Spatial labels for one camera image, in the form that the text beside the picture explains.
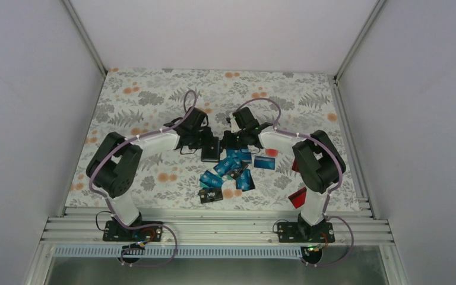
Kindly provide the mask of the blue VIP card with chip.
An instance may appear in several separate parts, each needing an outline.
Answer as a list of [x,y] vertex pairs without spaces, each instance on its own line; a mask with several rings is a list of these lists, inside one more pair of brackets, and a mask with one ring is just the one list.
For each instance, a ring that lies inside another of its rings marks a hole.
[[237,161],[233,157],[226,157],[225,159],[220,160],[213,169],[219,176],[224,176],[237,165]]

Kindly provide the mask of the black leather card holder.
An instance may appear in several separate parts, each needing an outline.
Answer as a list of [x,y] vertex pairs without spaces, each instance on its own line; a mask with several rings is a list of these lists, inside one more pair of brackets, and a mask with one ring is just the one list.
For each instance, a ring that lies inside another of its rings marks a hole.
[[218,163],[220,161],[220,140],[218,137],[209,138],[201,149],[201,161]]

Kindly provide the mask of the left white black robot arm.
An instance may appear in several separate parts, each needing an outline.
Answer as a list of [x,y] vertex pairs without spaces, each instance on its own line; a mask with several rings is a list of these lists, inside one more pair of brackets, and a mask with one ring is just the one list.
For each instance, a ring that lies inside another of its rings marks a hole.
[[88,187],[105,200],[124,239],[134,240],[141,234],[141,214],[128,192],[141,159],[184,147],[192,151],[211,147],[214,137],[208,123],[205,112],[190,107],[183,117],[156,131],[129,138],[111,132],[105,137],[86,168]]

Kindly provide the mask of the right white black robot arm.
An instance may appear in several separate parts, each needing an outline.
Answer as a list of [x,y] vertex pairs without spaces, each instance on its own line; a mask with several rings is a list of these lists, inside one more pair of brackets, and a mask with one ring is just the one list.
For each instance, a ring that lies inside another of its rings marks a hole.
[[259,123],[248,107],[238,109],[227,119],[231,130],[223,135],[224,148],[273,149],[294,157],[305,184],[305,200],[297,218],[299,237],[311,242],[321,233],[332,191],[339,188],[346,164],[326,132],[312,134],[280,130],[272,123]]

